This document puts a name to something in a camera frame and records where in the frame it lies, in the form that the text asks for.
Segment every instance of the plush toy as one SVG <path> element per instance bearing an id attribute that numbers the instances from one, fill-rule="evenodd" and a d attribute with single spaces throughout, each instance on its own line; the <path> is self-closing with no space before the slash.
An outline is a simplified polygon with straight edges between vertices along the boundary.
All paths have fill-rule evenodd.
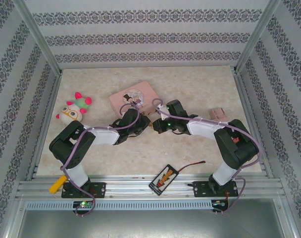
<path id="1" fill-rule="evenodd" d="M 73 120 L 81 121 L 82 114 L 87 112 L 88 107 L 92 103 L 90 97 L 84 98 L 79 92 L 75 93 L 75 98 L 74 102 L 67 101 L 67 106 L 56 115 L 56 118 L 61 119 L 66 125 L 69 125 Z"/>

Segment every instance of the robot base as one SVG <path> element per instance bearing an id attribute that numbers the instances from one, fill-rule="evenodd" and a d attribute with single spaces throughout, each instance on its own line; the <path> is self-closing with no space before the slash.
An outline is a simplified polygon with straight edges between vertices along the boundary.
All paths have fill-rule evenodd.
<path id="1" fill-rule="evenodd" d="M 239 195 L 235 181 L 230 181 L 217 194 L 209 187 L 208 181 L 195 181 L 192 184 L 195 197 L 237 197 Z"/>
<path id="2" fill-rule="evenodd" d="M 81 188 L 91 195 L 93 195 L 95 198 L 104 198 L 105 196 L 105 182 L 90 182 L 86 186 L 84 184 Z M 62 198 L 90 198 L 88 195 L 84 194 L 83 192 L 76 189 L 71 183 L 66 182 L 63 185 Z"/>

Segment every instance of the red wire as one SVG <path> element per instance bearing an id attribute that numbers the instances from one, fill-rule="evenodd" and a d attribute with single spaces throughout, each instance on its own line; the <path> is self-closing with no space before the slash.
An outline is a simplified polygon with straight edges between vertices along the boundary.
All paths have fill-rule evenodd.
<path id="1" fill-rule="evenodd" d="M 205 163 L 205 160 L 202 160 L 200 162 L 196 162 L 196 163 L 193 163 L 193 164 L 188 164 L 188 165 L 182 167 L 180 170 L 178 170 L 178 172 L 180 172 L 181 170 L 183 170 L 184 168 L 186 168 L 186 167 L 188 167 L 190 165 L 197 165 L 197 164 L 204 164 L 204 163 Z"/>

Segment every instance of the enclosure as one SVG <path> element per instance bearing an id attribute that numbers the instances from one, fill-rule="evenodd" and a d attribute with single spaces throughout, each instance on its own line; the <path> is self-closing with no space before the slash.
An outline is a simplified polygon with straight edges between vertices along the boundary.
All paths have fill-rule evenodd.
<path id="1" fill-rule="evenodd" d="M 231 212 L 187 186 L 222 163 L 215 141 L 152 128 L 88 150 L 84 170 L 106 183 L 92 214 L 49 192 L 66 101 L 90 96 L 82 123 L 108 126 L 109 96 L 145 80 L 189 115 L 222 108 L 261 144 Z M 161 196 L 148 187 L 203 159 Z M 67 236 L 301 237 L 301 0 L 0 0 L 0 237 Z"/>

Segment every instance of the beige tabletop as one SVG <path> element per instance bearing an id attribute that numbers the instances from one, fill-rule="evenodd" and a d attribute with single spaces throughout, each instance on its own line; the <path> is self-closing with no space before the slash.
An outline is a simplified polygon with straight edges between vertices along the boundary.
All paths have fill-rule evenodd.
<path id="1" fill-rule="evenodd" d="M 81 123 L 107 126 L 117 119 L 109 96 L 144 80 L 164 103 L 178 99 L 189 115 L 210 119 L 211 109 L 223 108 L 229 120 L 239 119 L 247 127 L 229 66 L 65 69 L 37 175 L 62 174 L 61 162 L 49 151 L 49 144 L 64 129 L 55 115 L 66 101 L 74 100 L 76 91 L 93 100 Z M 158 114 L 150 116 L 152 121 L 157 118 Z M 120 145 L 91 146 L 82 164 L 89 175 L 154 175 L 167 164 L 179 169 L 201 160 L 206 163 L 190 166 L 182 173 L 213 173 L 219 167 L 222 157 L 214 140 L 174 135 L 171 131 L 158 135 L 148 127 L 140 136 L 129 138 Z M 261 168 L 256 164 L 244 171 L 260 172 Z"/>

